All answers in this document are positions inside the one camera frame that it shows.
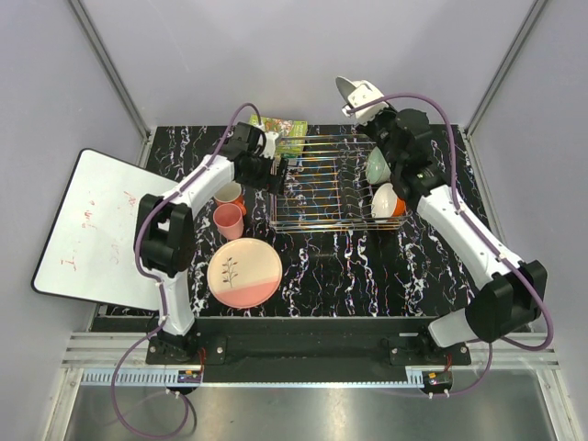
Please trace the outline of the pink plastic cup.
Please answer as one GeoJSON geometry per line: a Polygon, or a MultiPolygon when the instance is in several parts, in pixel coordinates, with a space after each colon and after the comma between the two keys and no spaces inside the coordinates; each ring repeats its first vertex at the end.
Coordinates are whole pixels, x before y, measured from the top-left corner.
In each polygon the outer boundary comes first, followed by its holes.
{"type": "Polygon", "coordinates": [[[243,236],[243,214],[239,206],[232,203],[218,206],[213,213],[213,220],[225,239],[232,241],[243,236]]]}

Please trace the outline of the green children's book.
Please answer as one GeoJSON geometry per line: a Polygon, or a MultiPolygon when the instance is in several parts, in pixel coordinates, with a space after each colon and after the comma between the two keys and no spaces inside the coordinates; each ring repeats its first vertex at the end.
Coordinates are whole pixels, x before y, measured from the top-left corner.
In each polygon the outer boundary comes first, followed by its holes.
{"type": "Polygon", "coordinates": [[[275,156],[287,159],[299,157],[303,150],[307,135],[308,122],[292,119],[276,119],[262,117],[258,120],[255,114],[249,118],[252,125],[263,125],[266,132],[273,131],[280,134],[280,140],[276,144],[275,156]]]}

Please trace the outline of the white board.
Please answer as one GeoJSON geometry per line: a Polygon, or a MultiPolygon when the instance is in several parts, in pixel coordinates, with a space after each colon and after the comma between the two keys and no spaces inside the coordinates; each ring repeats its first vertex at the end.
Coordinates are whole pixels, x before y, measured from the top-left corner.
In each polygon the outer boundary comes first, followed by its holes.
{"type": "Polygon", "coordinates": [[[159,293],[134,261],[141,198],[175,182],[91,149],[82,150],[31,280],[41,294],[154,311],[159,293]]]}

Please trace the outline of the small orange white bowl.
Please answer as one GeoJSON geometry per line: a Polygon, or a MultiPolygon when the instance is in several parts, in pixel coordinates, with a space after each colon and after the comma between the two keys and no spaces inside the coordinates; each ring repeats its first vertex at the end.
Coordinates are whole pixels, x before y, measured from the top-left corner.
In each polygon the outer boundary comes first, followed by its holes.
{"type": "Polygon", "coordinates": [[[406,211],[405,202],[393,189],[392,183],[380,186],[371,202],[371,216],[376,223],[388,222],[402,216],[406,211]]]}

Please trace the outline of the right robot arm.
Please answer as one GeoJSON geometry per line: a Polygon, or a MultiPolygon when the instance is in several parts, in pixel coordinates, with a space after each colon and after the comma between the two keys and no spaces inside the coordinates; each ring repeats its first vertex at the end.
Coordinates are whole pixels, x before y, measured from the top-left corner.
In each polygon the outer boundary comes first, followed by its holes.
{"type": "Polygon", "coordinates": [[[441,171],[431,153],[432,130],[420,110],[395,110],[386,102],[360,111],[359,130],[380,148],[391,170],[394,192],[432,225],[465,265],[478,290],[464,308],[429,323],[417,341],[428,364],[447,357],[450,346],[479,340],[491,344],[544,318],[547,270],[510,251],[473,214],[457,192],[455,175],[441,171]]]}

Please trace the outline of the green celadon bowl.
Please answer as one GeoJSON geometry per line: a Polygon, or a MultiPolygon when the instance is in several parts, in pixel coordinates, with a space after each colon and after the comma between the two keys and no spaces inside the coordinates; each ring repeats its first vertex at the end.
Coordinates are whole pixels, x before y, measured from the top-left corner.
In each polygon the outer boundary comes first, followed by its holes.
{"type": "Polygon", "coordinates": [[[368,156],[365,175],[370,185],[379,185],[390,180],[391,171],[380,148],[375,147],[368,156]]]}

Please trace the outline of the wire dish rack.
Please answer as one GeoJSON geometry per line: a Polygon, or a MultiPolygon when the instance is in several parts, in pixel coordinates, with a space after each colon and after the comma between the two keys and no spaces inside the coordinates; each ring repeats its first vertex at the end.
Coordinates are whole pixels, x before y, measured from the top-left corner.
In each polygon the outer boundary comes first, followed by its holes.
{"type": "Polygon", "coordinates": [[[375,144],[361,134],[284,137],[277,148],[288,160],[284,193],[268,197],[276,232],[394,231],[412,213],[372,216],[377,188],[365,171],[375,144]]]}

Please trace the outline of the cream pink leaf plate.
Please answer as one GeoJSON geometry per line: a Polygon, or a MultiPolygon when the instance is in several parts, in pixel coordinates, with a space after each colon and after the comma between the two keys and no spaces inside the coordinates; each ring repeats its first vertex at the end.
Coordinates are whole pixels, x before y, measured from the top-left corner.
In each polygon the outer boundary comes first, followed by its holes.
{"type": "Polygon", "coordinates": [[[277,291],[283,275],[277,251],[268,243],[240,238],[224,244],[209,261],[208,287],[225,306],[259,306],[277,291]]]}

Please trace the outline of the orange mug white inside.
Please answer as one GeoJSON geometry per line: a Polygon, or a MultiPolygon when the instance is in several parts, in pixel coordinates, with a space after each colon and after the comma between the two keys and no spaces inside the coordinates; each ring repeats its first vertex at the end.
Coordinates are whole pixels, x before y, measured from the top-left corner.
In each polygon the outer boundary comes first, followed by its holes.
{"type": "Polygon", "coordinates": [[[239,183],[231,182],[223,186],[214,196],[216,205],[233,204],[240,208],[243,216],[247,214],[247,208],[244,204],[243,188],[239,183]]]}

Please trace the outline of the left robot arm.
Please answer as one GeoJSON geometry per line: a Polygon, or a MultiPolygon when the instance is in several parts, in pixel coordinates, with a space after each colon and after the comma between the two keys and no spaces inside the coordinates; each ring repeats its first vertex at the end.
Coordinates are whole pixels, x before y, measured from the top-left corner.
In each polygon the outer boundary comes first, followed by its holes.
{"type": "Polygon", "coordinates": [[[280,140],[275,131],[239,122],[180,183],[161,196],[146,194],[140,200],[135,266],[158,291],[156,332],[167,335],[166,353],[177,363],[189,363],[198,354],[197,339],[188,335],[195,323],[187,290],[187,269],[196,252],[194,219],[231,182],[283,194],[288,160],[276,158],[280,140]]]}

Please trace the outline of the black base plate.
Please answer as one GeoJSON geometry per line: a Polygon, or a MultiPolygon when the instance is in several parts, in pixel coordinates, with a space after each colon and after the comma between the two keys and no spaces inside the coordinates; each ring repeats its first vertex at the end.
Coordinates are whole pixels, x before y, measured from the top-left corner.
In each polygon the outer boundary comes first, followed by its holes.
{"type": "Polygon", "coordinates": [[[469,350],[460,342],[434,345],[427,333],[432,319],[410,317],[197,319],[183,337],[158,333],[147,349],[149,365],[200,360],[223,365],[242,358],[351,358],[383,360],[393,366],[468,366],[469,350]]]}

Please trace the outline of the white scalloped plate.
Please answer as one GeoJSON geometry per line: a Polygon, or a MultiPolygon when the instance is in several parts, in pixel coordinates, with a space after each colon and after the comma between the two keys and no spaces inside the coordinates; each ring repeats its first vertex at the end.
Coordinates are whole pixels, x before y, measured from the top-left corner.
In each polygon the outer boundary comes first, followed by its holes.
{"type": "Polygon", "coordinates": [[[335,85],[343,100],[346,103],[349,103],[349,96],[361,86],[361,82],[357,80],[350,80],[343,76],[337,76],[335,78],[335,85]]]}

